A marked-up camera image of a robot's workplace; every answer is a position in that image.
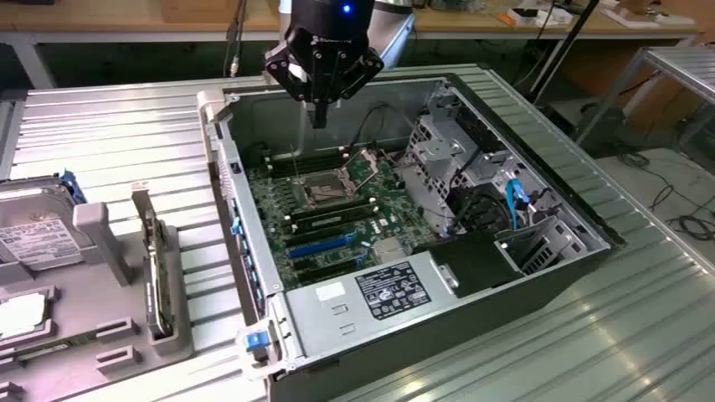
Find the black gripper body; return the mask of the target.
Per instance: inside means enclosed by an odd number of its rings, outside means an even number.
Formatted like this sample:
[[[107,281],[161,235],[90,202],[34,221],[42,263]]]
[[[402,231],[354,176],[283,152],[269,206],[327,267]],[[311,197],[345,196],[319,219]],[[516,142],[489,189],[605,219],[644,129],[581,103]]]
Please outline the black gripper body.
[[[369,49],[369,27],[376,1],[291,1],[286,44],[294,54],[310,54],[315,45],[337,45],[350,54]]]

